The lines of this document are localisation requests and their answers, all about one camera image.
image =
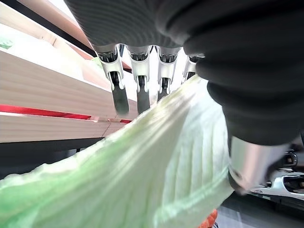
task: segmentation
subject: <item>light wood panel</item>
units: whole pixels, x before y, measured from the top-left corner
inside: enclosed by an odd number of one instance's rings
[[[119,129],[123,128],[126,124],[124,123],[110,123],[109,127],[106,129],[103,137],[106,137]]]
[[[91,45],[76,21],[54,6],[49,0],[18,0],[20,3],[56,25],[87,47]]]
[[[110,91],[2,51],[0,104],[116,117]]]
[[[0,143],[102,137],[109,122],[0,112]]]
[[[53,44],[56,37],[43,26],[0,2],[0,23]]]

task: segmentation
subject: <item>orange object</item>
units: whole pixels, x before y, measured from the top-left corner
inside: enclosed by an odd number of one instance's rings
[[[213,210],[213,212],[206,218],[205,221],[202,222],[202,224],[198,228],[211,228],[214,225],[217,217],[218,211]]]

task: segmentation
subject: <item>floor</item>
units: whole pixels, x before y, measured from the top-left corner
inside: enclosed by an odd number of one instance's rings
[[[287,210],[275,211],[265,199],[232,195],[218,209],[217,223],[219,228],[304,228],[304,211]]]

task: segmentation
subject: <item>red stripe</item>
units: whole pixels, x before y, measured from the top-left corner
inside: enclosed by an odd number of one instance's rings
[[[131,123],[131,120],[121,120],[120,122],[121,122],[121,123],[128,124],[128,123]]]
[[[83,120],[87,120],[91,118],[91,116],[89,115],[54,112],[54,111],[3,105],[3,104],[0,104],[0,112],[29,114],[29,115],[43,115],[43,116],[53,116],[53,117],[63,117],[63,118],[72,118],[72,119],[83,119]]]

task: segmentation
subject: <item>white plastic part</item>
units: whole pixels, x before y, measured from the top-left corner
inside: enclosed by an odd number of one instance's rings
[[[125,88],[125,84],[124,84],[124,80],[123,80],[124,79],[123,64],[122,64],[122,60],[120,58],[118,48],[116,48],[116,51],[117,51],[117,59],[114,62],[106,63],[106,62],[100,60],[101,65],[103,66],[103,69],[104,69],[105,76],[111,82],[111,89],[112,90],[114,90],[114,84],[113,84],[113,81],[111,79],[110,73],[115,72],[115,71],[118,73],[119,88],[120,89]]]
[[[184,83],[187,80],[188,72],[196,73],[195,66],[196,66],[196,63],[192,62],[188,56],[181,83]]]
[[[150,80],[150,58],[149,58],[149,52],[148,52],[148,56],[145,60],[142,61],[136,61],[134,59],[131,59],[131,65],[132,65],[132,73],[134,76],[134,81],[137,84],[137,92],[140,91],[140,86],[138,83],[138,76],[145,76],[144,80],[145,80],[145,85],[144,85],[144,90],[145,92],[149,91],[149,88],[147,86],[147,82]]]
[[[173,76],[174,76],[174,71],[175,71],[175,66],[177,62],[177,58],[175,59],[174,62],[171,63],[165,63],[161,61],[160,59],[160,53],[158,49],[158,82],[159,82],[159,91],[160,93],[162,92],[162,79],[164,77],[168,78],[170,80],[170,83],[168,83],[168,88],[167,88],[167,94],[170,93],[170,84],[172,84],[173,81]]]

